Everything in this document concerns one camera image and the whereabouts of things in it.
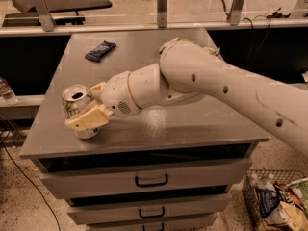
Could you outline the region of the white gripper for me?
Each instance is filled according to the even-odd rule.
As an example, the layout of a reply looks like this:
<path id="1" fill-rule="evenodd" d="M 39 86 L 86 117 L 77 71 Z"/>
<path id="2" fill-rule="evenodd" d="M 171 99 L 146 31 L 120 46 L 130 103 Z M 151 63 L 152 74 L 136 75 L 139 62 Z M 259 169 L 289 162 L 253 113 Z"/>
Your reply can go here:
<path id="1" fill-rule="evenodd" d="M 107 83 L 101 82 L 90 88 L 93 98 L 103 104 L 88 105 L 83 110 L 65 109 L 65 125 L 73 131 L 85 131 L 106 125 L 112 114 L 117 117 L 138 115 L 141 108 L 136 105 L 129 91 L 129 71 L 117 74 Z"/>

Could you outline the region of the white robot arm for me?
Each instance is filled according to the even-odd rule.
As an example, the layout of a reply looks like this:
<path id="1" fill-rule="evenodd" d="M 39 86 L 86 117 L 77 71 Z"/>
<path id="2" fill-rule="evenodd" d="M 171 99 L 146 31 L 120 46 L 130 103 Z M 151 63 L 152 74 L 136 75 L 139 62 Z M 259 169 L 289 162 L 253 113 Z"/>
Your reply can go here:
<path id="1" fill-rule="evenodd" d="M 214 97 L 288 146 L 308 153 L 308 91 L 237 68 L 205 48 L 175 38 L 160 49 L 156 64 L 125 71 L 88 93 L 93 99 L 66 120 L 73 131 L 128 117 L 155 105 L 175 105 L 200 93 Z"/>

